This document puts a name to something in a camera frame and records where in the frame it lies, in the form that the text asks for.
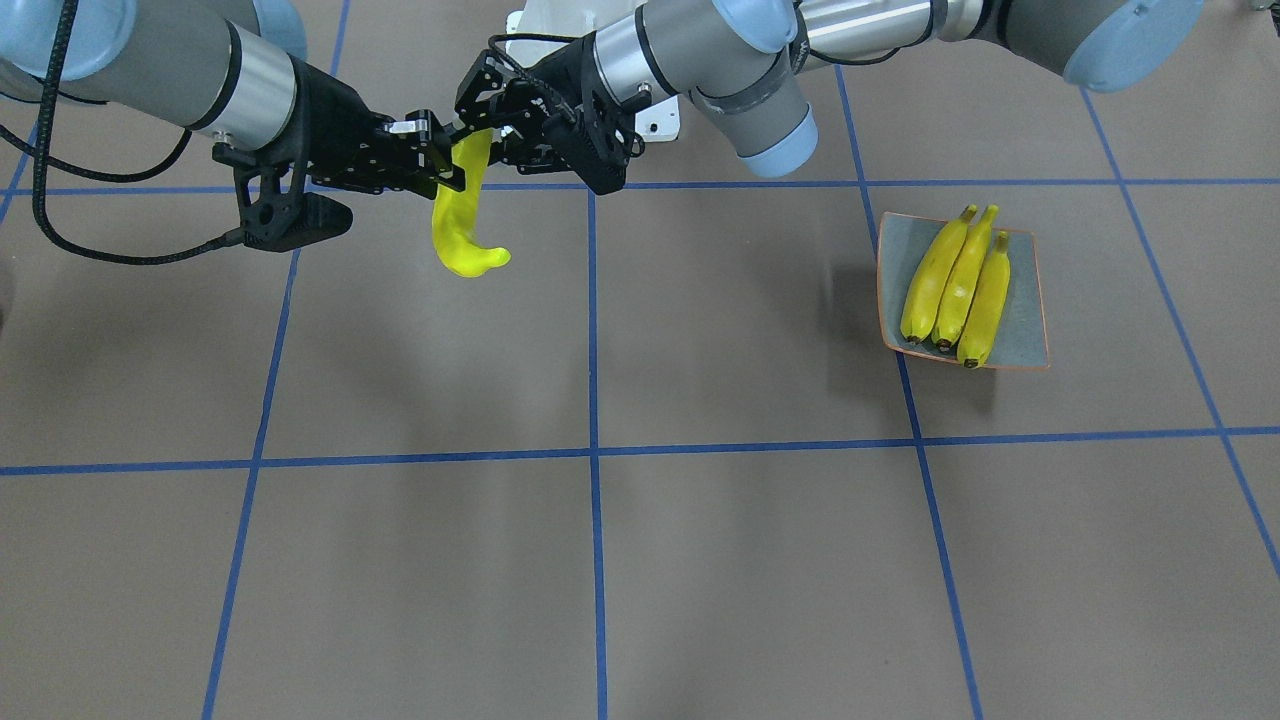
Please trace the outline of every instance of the banana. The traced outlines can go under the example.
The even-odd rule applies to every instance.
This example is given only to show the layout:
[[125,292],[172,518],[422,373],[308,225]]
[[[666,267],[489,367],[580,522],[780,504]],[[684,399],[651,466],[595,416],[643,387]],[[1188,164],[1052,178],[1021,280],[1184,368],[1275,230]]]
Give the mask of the banana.
[[906,342],[919,343],[929,337],[933,323],[938,316],[938,300],[942,297],[942,288],[951,274],[951,265],[955,264],[960,249],[964,246],[965,234],[969,231],[969,222],[978,214],[978,206],[970,205],[960,213],[960,217],[942,225],[938,234],[929,245],[924,259],[915,268],[911,286],[906,291],[906,304],[902,306],[902,322],[900,329]]
[[982,272],[982,261],[987,259],[987,250],[991,247],[991,225],[998,214],[998,206],[987,205],[978,224],[969,228],[960,256],[956,258],[942,290],[938,322],[933,325],[932,338],[933,345],[943,352],[951,350],[960,340],[964,322],[969,316],[969,305],[973,302],[973,291],[978,287],[978,273]]
[[973,296],[969,320],[960,334],[956,359],[965,368],[980,368],[987,364],[991,348],[996,345],[996,332],[1000,318],[1005,313],[1005,299],[1009,296],[1009,233],[996,236],[996,249],[982,264],[978,275],[978,292]]

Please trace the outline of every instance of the yellow toy banana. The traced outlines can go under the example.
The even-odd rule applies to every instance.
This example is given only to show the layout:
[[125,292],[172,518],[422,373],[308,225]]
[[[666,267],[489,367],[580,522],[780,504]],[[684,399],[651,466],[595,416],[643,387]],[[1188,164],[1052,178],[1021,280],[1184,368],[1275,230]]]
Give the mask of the yellow toy banana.
[[960,217],[942,225],[938,234],[929,245],[924,259],[915,268],[911,286],[906,291],[906,304],[902,306],[902,323],[900,329],[906,342],[918,343],[929,337],[933,323],[938,319],[938,301],[942,299],[942,290],[951,275],[951,265],[955,265],[960,249],[964,247],[965,234],[969,231],[969,222],[978,214],[978,206],[970,205],[960,213]]
[[489,167],[492,131],[480,131],[453,146],[453,163],[466,173],[467,188],[454,192],[440,186],[431,210],[431,243],[440,263],[463,278],[477,278],[511,260],[504,247],[475,243],[476,217],[480,211],[480,186]]
[[956,360],[964,363],[965,368],[986,365],[991,348],[996,346],[996,332],[1009,296],[1010,274],[1009,233],[1001,232],[996,236],[996,249],[982,264],[978,292],[973,296],[969,320],[960,334],[960,345],[956,346]]
[[933,325],[932,336],[933,343],[943,352],[955,346],[960,340],[960,332],[964,331],[969,305],[978,287],[978,273],[982,272],[982,263],[987,259],[987,250],[991,249],[991,225],[998,214],[1000,208],[987,206],[978,224],[969,228],[960,256],[951,268],[942,300],[938,302],[938,322]]

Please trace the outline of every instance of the light blue joint cap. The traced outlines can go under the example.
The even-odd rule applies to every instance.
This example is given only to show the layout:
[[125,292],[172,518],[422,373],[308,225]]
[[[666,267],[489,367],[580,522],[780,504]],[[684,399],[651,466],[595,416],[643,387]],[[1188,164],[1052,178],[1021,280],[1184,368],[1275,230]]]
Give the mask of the light blue joint cap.
[[813,105],[791,133],[759,155],[742,158],[746,167],[762,178],[788,176],[813,158],[818,149],[818,123],[813,119]]
[[777,55],[800,32],[787,0],[712,0],[728,27],[760,53]]
[[1117,92],[1156,72],[1187,40],[1203,0],[1129,0],[1068,60],[1062,77],[1094,92]]
[[[45,77],[61,9],[61,3],[50,0],[0,1],[0,58]],[[137,17],[137,0],[82,0],[67,46],[63,79],[86,78],[110,65],[128,45]]]
[[257,36],[306,61],[307,31],[302,17],[289,0],[253,0],[257,12]]

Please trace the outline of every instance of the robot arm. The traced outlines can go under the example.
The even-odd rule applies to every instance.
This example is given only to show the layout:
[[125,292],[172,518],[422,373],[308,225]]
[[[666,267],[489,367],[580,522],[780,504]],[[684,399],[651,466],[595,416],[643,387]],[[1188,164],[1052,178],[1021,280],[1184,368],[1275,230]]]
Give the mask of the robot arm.
[[[518,36],[492,38],[460,85],[457,118],[443,124],[426,109],[403,119],[375,113],[307,65],[288,0],[82,0],[60,77],[70,96],[119,101],[211,136],[214,159],[234,170],[241,210],[225,243],[287,251],[352,223],[338,201],[305,192],[307,176],[320,186],[435,197],[439,184],[466,184],[452,147],[494,128],[503,135],[490,163],[572,170],[594,192],[613,192],[643,151],[635,113],[675,95],[686,95],[756,174],[785,176],[817,146],[795,77],[815,59],[865,64],[859,59],[934,37],[978,38],[1069,82],[1115,91],[1172,53],[1201,3],[650,0],[596,32],[558,38],[564,46],[531,68],[498,45]],[[0,0],[0,92],[38,96],[42,83],[27,76],[47,73],[70,5]]]

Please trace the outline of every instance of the tiled surface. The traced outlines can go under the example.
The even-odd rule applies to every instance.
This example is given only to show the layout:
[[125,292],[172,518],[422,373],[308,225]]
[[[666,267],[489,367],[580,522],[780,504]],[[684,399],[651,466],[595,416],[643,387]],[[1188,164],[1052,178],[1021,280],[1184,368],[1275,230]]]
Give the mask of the tiled surface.
[[0,716],[191,717],[244,473],[0,478]]
[[1280,712],[1280,593],[1217,438],[929,459],[988,716]]
[[605,459],[612,716],[946,717],[915,452]]
[[586,460],[264,471],[221,717],[588,717]]
[[[390,114],[447,114],[515,9],[301,5]],[[494,169],[480,281],[411,196],[338,196],[291,274],[96,265],[5,190],[0,715],[1280,715],[1280,368],[1238,340],[1276,329],[1277,63],[1224,0],[1114,97],[982,44],[814,70],[819,156],[768,187],[694,115],[595,201]],[[67,109],[55,146],[170,136]],[[205,152],[54,220],[221,233]],[[881,343],[877,215],[968,202],[1039,238],[1046,373]]]

